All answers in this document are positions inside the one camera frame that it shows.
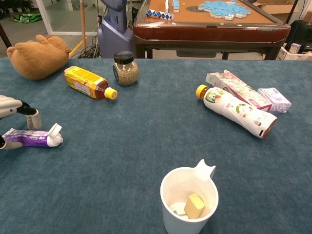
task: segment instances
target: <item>plush toy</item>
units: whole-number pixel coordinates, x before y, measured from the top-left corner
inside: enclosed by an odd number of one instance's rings
[[[65,66],[71,50],[58,36],[37,35],[36,39],[17,43],[6,53],[18,73],[28,79],[40,80]]]

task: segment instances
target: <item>black jar lid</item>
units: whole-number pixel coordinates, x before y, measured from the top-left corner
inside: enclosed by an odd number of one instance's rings
[[[133,60],[134,56],[130,51],[119,51],[114,54],[114,61],[119,64],[128,64]]]

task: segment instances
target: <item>blue tablecloth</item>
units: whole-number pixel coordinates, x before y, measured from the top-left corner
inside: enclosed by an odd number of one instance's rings
[[[0,151],[1,234],[164,234],[160,184],[203,158],[216,166],[219,206],[201,234],[312,233],[310,61],[137,60],[140,80],[123,87],[110,59],[75,59],[106,77],[118,98],[94,100],[66,85],[63,69],[42,81],[0,59],[0,94],[39,109],[42,130],[60,124],[55,148]],[[264,139],[195,96],[227,69],[254,89],[291,103]],[[0,121],[27,129],[23,115]]]

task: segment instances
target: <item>cup handle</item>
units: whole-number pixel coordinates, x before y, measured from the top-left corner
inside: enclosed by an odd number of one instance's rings
[[[202,180],[212,179],[215,173],[215,166],[208,166],[205,160],[202,159],[195,167],[195,174]]]

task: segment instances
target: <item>yellow sponge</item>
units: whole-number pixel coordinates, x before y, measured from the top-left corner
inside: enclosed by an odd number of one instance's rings
[[[189,219],[196,219],[200,216],[200,213],[205,207],[205,203],[198,196],[198,194],[193,193],[189,196],[186,202],[184,211]]]

